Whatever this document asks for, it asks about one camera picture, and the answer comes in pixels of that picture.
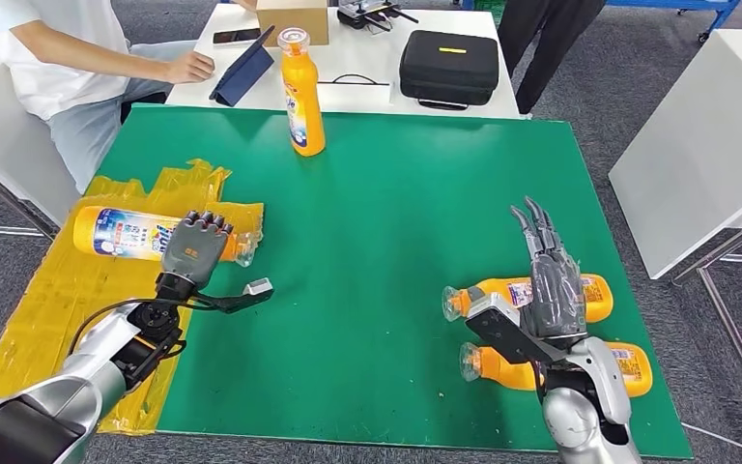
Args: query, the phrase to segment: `yellow plastic sheet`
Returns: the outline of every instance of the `yellow plastic sheet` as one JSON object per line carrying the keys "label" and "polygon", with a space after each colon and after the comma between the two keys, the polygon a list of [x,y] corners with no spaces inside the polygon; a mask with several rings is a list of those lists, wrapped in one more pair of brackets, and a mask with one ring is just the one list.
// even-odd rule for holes
{"label": "yellow plastic sheet", "polygon": [[[78,326],[96,310],[128,298],[155,295],[160,265],[154,261],[86,254],[72,244],[72,224],[80,208],[105,206],[182,217],[189,210],[226,216],[235,232],[262,236],[263,204],[220,203],[230,171],[200,159],[190,168],[164,168],[147,195],[137,180],[98,177],[71,210],[70,218],[47,251],[0,339],[0,397],[14,394],[53,375],[67,355]],[[186,330],[190,310],[181,308]],[[177,359],[160,364],[133,394],[101,422],[99,431],[129,435],[152,433]]]}

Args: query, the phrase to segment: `plastic bottle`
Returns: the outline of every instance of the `plastic bottle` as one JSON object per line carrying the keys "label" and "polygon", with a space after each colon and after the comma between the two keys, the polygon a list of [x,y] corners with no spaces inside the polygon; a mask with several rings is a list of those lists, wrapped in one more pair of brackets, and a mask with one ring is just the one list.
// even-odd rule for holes
{"label": "plastic bottle", "polygon": [[[613,311],[613,293],[607,281],[596,274],[582,274],[585,289],[585,319],[588,323],[606,319]],[[533,299],[530,277],[489,278],[475,285],[484,294],[501,293],[509,304],[521,307]],[[468,316],[472,304],[469,289],[457,290],[445,287],[442,292],[442,312],[445,319],[453,321],[459,316]]]}
{"label": "plastic bottle", "polygon": [[[159,261],[180,221],[178,217],[88,206],[75,218],[72,240],[85,253]],[[232,234],[220,260],[246,267],[256,248],[253,234]]]}
{"label": "plastic bottle", "polygon": [[283,84],[292,146],[304,157],[313,157],[326,148],[323,114],[317,100],[317,68],[308,56],[308,33],[298,27],[284,29],[277,36],[283,50]]}
{"label": "plastic bottle", "polygon": [[[652,367],[640,347],[617,341],[607,342],[621,368],[624,387],[631,398],[643,396],[652,388]],[[499,382],[511,390],[534,391],[533,368],[529,362],[511,364],[490,346],[465,343],[459,351],[462,377],[471,382],[479,377]]]}

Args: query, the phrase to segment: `floor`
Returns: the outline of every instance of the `floor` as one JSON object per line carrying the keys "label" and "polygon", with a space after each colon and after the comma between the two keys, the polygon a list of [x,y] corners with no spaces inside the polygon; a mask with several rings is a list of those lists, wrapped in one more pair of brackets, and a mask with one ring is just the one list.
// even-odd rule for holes
{"label": "floor", "polygon": [[[214,0],[114,0],[134,43],[197,37]],[[410,8],[454,8],[449,0],[408,0]],[[582,146],[621,259],[649,329],[673,401],[685,422],[742,442],[742,367],[700,282],[683,288],[649,280],[607,174],[615,160],[698,51],[696,35],[712,14],[606,8],[571,50],[541,102],[537,119],[570,121]],[[742,26],[742,6],[729,21]],[[517,72],[521,76],[524,65]],[[22,225],[0,204],[0,224]],[[731,231],[716,237],[720,242]],[[44,239],[0,237],[0,330],[43,258]],[[742,265],[712,274],[742,332]],[[742,462],[742,450],[688,434],[698,462]],[[551,455],[394,449],[275,440],[157,435],[100,435],[87,462],[390,462],[553,463]]]}

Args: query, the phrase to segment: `white desk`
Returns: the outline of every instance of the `white desk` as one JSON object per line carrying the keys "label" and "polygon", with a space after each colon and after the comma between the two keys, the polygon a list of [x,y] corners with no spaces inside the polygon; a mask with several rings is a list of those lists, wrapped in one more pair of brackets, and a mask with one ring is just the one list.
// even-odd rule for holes
{"label": "white desk", "polygon": [[[488,104],[471,106],[465,111],[447,111],[420,106],[413,99],[404,97],[399,91],[399,61],[402,50],[412,31],[421,29],[455,34],[489,37],[499,40],[493,17],[486,12],[408,11],[419,19],[414,24],[406,19],[393,20],[394,29],[372,35],[367,30],[355,30],[337,20],[336,8],[328,9],[329,43],[312,46],[310,54],[317,65],[321,81],[332,81],[345,73],[358,73],[377,82],[392,84],[390,91],[354,91],[357,86],[320,85],[318,94],[323,111],[373,112],[429,114],[438,116],[471,116],[485,118],[517,119],[519,111],[510,84],[507,67],[499,53],[499,86]],[[209,95],[226,69],[246,50],[247,44],[226,46],[212,45],[212,35],[218,31],[230,31],[258,27],[257,16],[239,5],[220,4],[198,40],[195,48],[199,53],[211,56],[216,64],[214,76],[206,82],[175,86],[167,104],[185,106],[222,107],[210,101]],[[272,66],[236,108],[279,109],[286,108],[280,74],[281,51],[269,48],[274,58]]]}
{"label": "white desk", "polygon": [[650,277],[742,227],[742,30],[717,30],[610,171]]}

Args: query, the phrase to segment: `bottle label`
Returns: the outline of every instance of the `bottle label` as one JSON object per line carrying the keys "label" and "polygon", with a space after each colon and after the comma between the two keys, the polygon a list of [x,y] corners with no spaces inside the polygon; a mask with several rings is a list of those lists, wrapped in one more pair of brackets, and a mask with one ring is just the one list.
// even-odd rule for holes
{"label": "bottle label", "polygon": [[138,259],[160,259],[175,222],[163,217],[104,208],[93,233],[95,253]]}
{"label": "bottle label", "polygon": [[[601,301],[601,288],[590,277],[582,277],[582,286],[585,289],[585,302],[594,303]],[[533,301],[533,287],[530,282],[518,282],[507,284],[507,292],[510,294],[509,303],[513,307],[522,307]]]}
{"label": "bottle label", "polygon": [[533,287],[530,282],[509,283],[507,291],[510,294],[509,303],[513,307],[522,307],[533,301]]}
{"label": "bottle label", "polygon": [[286,110],[289,113],[289,131],[292,140],[299,147],[308,145],[308,133],[305,128],[305,108],[298,99],[298,90],[286,84]]}
{"label": "bottle label", "polygon": [[598,282],[590,277],[582,277],[582,287],[585,289],[585,302],[593,303],[601,301],[601,287]]}
{"label": "bottle label", "polygon": [[642,380],[642,367],[636,361],[633,352],[615,348],[611,351],[613,351],[618,367],[621,368],[621,376],[624,377],[624,380],[640,382]]}

